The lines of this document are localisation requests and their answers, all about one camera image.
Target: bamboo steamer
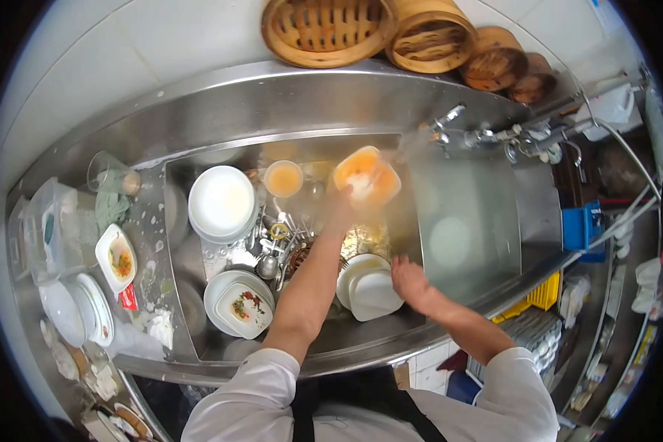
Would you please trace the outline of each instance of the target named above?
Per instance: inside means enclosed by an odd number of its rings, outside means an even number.
[[[474,52],[462,67],[464,82],[481,91],[510,88],[528,70],[528,57],[513,34],[498,26],[477,29]]]
[[[386,47],[398,67],[440,74],[471,56],[477,30],[452,0],[394,0],[398,31]]]
[[[346,66],[383,50],[397,28],[390,0],[268,0],[263,40],[297,66]]]
[[[511,87],[508,94],[515,101],[530,104],[539,101],[555,89],[557,76],[545,57],[534,52],[526,55],[528,72]]]

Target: yellow crate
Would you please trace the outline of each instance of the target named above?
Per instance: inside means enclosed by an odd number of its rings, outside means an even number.
[[[559,293],[560,272],[556,271],[547,279],[547,281],[530,292],[527,301],[530,305],[547,311],[557,302],[557,296]]]
[[[503,323],[507,319],[522,314],[531,305],[547,311],[557,302],[558,293],[560,293],[560,272],[556,271],[543,284],[530,292],[526,299],[518,301],[513,307],[493,318],[492,321],[495,324]]]

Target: white shirt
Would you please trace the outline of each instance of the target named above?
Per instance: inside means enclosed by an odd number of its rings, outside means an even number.
[[[300,364],[284,351],[258,350],[195,406],[182,441],[291,441],[290,403],[299,374]],[[557,439],[555,407],[527,349],[491,359],[485,381],[476,407],[431,391],[408,393],[448,442]],[[344,404],[321,404],[313,424],[318,442],[422,441],[407,422]]]

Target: person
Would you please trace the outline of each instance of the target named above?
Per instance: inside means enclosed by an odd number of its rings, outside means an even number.
[[[280,296],[262,348],[199,402],[182,434],[204,441],[555,441],[558,422],[531,353],[499,327],[429,284],[407,257],[392,260],[393,287],[486,366],[476,406],[399,390],[390,367],[298,381],[332,304],[341,244],[354,219],[348,189]]]

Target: red packet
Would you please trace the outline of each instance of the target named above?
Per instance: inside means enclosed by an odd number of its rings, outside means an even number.
[[[130,285],[118,295],[120,296],[120,304],[123,305],[123,308],[128,310],[138,310],[138,301],[135,299],[135,288],[133,288],[133,283],[130,283]]]

